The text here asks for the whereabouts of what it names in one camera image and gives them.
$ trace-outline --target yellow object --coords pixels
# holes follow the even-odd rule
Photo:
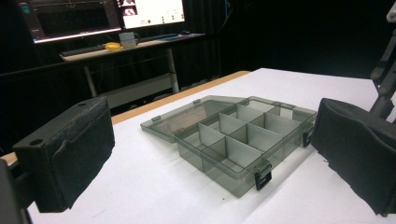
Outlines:
[[[108,42],[106,44],[106,49],[108,51],[120,51],[121,50],[121,45],[116,42]]]

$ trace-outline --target open box lid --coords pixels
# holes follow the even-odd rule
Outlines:
[[[245,98],[209,95],[140,124],[143,131],[175,143],[175,132],[190,127]]]

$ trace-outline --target computer screen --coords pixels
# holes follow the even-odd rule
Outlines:
[[[35,43],[117,32],[113,0],[15,0]]]
[[[117,0],[124,29],[184,21],[183,0]]]

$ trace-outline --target plastic organizer box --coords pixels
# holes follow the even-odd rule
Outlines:
[[[240,198],[265,186],[275,167],[309,144],[316,115],[255,96],[207,96],[141,127],[176,142],[183,159]]]

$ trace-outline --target white tabletop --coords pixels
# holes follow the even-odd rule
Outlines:
[[[309,146],[298,147],[261,191],[242,198],[179,157],[176,144],[143,132],[140,123],[207,95],[261,98],[318,110],[323,97],[369,110],[369,79],[260,69],[114,126],[116,146],[71,210],[39,214],[34,223],[396,223],[376,216]]]

